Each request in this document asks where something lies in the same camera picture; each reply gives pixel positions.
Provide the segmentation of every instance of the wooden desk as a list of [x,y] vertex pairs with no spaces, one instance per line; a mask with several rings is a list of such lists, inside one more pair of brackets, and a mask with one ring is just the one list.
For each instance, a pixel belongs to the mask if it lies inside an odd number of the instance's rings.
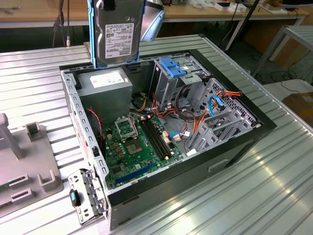
[[[0,7],[20,6],[13,15],[0,12],[0,28],[21,27],[52,27],[58,15],[58,0],[2,0]],[[66,15],[67,0],[63,7],[64,18]],[[191,5],[164,6],[165,22],[205,22],[205,21],[230,21],[233,13],[221,12],[213,7],[196,9]],[[297,19],[294,25],[300,25],[308,13],[302,9],[289,14],[272,14],[257,7],[250,20],[283,20]],[[226,49],[230,47],[241,27],[248,11],[235,14],[234,20],[240,21],[233,33]],[[88,25],[87,0],[70,0],[70,25]]]

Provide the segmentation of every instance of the motherboard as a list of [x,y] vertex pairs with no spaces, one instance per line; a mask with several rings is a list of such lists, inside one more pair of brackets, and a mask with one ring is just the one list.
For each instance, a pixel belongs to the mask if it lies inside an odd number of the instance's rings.
[[133,120],[125,117],[104,130],[106,134],[106,177],[108,189],[134,181],[183,156],[173,142],[164,140],[158,117]]

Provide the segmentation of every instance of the ram slot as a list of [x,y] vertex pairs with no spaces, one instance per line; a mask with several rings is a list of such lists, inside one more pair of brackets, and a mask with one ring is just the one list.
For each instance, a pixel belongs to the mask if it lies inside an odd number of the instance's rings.
[[162,138],[158,135],[155,127],[151,123],[150,120],[145,120],[140,122],[140,126],[144,133],[146,134],[148,140],[150,141],[153,149],[158,154],[160,160],[164,160],[165,157],[170,157],[171,153],[165,143],[163,142]]

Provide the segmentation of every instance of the green motherboard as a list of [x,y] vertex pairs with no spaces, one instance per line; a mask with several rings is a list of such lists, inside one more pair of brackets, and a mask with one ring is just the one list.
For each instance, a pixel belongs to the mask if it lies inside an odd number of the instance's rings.
[[[139,120],[134,121],[138,133],[137,139],[128,138],[123,142],[119,130],[115,125],[106,128],[105,156],[109,168],[109,174],[106,177],[108,189],[116,188],[142,177],[144,174],[178,162],[183,158],[178,148],[173,143],[165,142],[162,136],[164,129],[158,118],[152,117],[149,121],[156,129],[159,137],[161,137],[159,140],[162,139],[163,144],[166,145],[171,155],[165,159],[160,157],[158,154],[159,150],[154,149],[147,137],[148,135],[144,133]],[[122,126],[119,125],[118,127],[122,135],[133,130],[129,125],[125,124]]]

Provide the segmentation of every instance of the slotted metal surface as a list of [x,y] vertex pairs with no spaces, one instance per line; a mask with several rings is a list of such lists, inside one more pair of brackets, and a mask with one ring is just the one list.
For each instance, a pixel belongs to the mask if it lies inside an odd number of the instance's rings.
[[286,33],[313,50],[313,26],[288,26]]
[[[142,55],[198,49],[265,112],[277,128],[242,160],[120,226],[112,234],[312,234],[312,129],[198,35],[141,43]],[[67,176],[84,167],[64,98],[59,65],[88,62],[83,46],[0,54],[0,112],[11,131],[46,126],[64,190],[0,218],[3,234],[109,234],[103,219],[81,228]]]

